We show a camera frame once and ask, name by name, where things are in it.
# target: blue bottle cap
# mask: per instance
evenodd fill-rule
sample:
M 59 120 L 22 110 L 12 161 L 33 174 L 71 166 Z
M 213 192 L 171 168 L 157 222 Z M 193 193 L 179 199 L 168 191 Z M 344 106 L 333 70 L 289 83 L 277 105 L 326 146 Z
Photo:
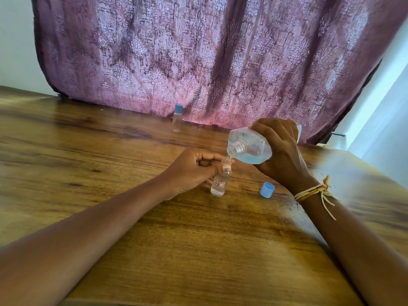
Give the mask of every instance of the blue bottle cap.
M 177 103 L 176 106 L 174 107 L 174 112 L 176 114 L 181 114 L 183 113 L 183 104 Z
M 261 195 L 269 199 L 272 196 L 273 190 L 275 190 L 274 185 L 272 185 L 270 182 L 264 182 L 261 189 Z

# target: painted fingernail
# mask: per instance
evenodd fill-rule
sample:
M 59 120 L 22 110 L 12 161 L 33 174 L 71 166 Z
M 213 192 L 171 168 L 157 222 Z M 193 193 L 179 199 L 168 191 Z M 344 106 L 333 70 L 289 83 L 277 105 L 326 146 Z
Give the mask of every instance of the painted fingernail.
M 222 170 L 223 170 L 225 173 L 229 172 L 229 171 L 231 170 L 231 165 L 229 165 L 229 164 L 223 164 L 223 165 L 222 165 Z

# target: wooden table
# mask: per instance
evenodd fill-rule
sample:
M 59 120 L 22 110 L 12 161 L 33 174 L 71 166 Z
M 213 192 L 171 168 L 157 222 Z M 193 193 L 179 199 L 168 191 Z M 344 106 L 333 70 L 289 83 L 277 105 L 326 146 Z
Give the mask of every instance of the wooden table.
M 228 131 L 0 88 L 0 245 L 145 182 Z M 314 175 L 403 255 L 408 191 L 352 154 L 301 147 Z M 129 305 L 361 305 L 301 207 L 236 163 L 226 194 L 196 188 L 146 214 L 69 300 Z

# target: string bracelet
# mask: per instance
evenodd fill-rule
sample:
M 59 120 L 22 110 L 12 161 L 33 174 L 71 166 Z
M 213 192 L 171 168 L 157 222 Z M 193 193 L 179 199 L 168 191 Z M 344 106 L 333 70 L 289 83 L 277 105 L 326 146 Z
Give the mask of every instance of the string bracelet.
M 322 199 L 322 204 L 323 204 L 324 209 L 329 213 L 330 217 L 332 217 L 333 220 L 336 220 L 336 218 L 334 218 L 332 213 L 327 209 L 326 204 L 325 204 L 325 202 L 327 202 L 331 206 L 334 206 L 334 204 L 327 199 L 327 197 L 333 197 L 334 198 L 334 196 L 331 195 L 330 192 L 328 191 L 328 189 L 329 189 L 328 180 L 329 180 L 329 175 L 327 175 L 325 177 L 325 179 L 323 180 L 323 184 L 320 184 L 320 185 L 317 185 L 317 186 L 312 187 L 310 189 L 299 192 L 297 195 L 295 195 L 295 200 L 299 204 L 301 204 L 308 197 L 310 197 L 310 196 L 312 196 L 314 194 L 320 193 L 320 198 Z

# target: large plastic bottle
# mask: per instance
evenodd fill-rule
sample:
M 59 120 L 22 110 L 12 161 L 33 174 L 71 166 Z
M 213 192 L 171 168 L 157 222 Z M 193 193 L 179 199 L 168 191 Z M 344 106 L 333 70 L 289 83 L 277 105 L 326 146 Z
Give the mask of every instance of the large plastic bottle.
M 302 126 L 298 126 L 299 135 Z M 272 156 L 272 149 L 266 138 L 258 132 L 246 128 L 231 130 L 228 137 L 227 153 L 248 164 L 261 164 Z

